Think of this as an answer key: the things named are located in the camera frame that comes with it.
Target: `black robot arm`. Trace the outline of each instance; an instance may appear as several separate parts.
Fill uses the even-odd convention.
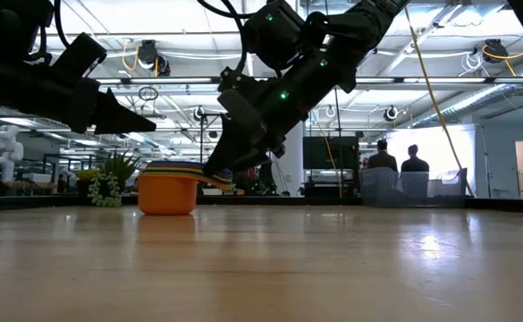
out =
[[[360,62],[382,40],[409,0],[363,0],[346,13],[311,13],[303,21],[283,0],[268,2],[244,26],[243,46],[282,78],[255,80],[241,71],[222,72],[218,101],[228,114],[223,134],[204,171],[240,171],[283,155],[285,134],[331,89],[356,87]],[[325,35],[331,35],[326,49]]]
[[[68,44],[55,9],[59,5],[60,0],[55,6],[48,0],[0,0],[0,105],[65,123],[76,132],[93,124],[97,134],[155,130],[154,123],[121,106],[110,89],[100,92],[99,82],[84,77],[104,61],[106,50],[84,33]],[[51,66],[46,27],[53,16],[67,48]],[[29,54],[39,31],[40,48]]]

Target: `white column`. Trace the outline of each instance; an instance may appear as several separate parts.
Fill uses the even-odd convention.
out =
[[[305,181],[303,170],[303,135],[304,123],[299,122],[289,133],[284,142],[285,155],[280,159],[274,157],[271,167],[273,179],[277,185],[277,193],[288,191],[292,197],[296,197],[297,190]]]

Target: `person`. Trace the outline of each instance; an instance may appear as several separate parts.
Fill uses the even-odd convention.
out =
[[[64,193],[66,191],[66,181],[64,180],[63,174],[58,174],[58,184],[56,186],[56,192]]]
[[[368,157],[365,157],[362,159],[362,167],[360,170],[367,170],[368,169]]]
[[[412,145],[408,148],[408,155],[410,159],[402,162],[402,172],[430,172],[430,165],[417,157],[418,146]]]
[[[410,159],[402,162],[401,166],[402,189],[409,197],[425,198],[430,181],[430,165],[417,157],[417,154],[418,146],[416,144],[408,148]]]
[[[377,167],[391,168],[394,172],[398,172],[398,165],[396,158],[388,154],[388,143],[385,140],[377,142],[378,153],[368,159],[368,169]]]

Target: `orange container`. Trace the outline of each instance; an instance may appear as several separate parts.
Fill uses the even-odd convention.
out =
[[[141,174],[138,207],[146,215],[187,215],[196,207],[198,180]]]

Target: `wooden tabletop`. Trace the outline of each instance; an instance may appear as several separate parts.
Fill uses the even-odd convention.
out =
[[[523,321],[523,214],[0,212],[0,321]]]

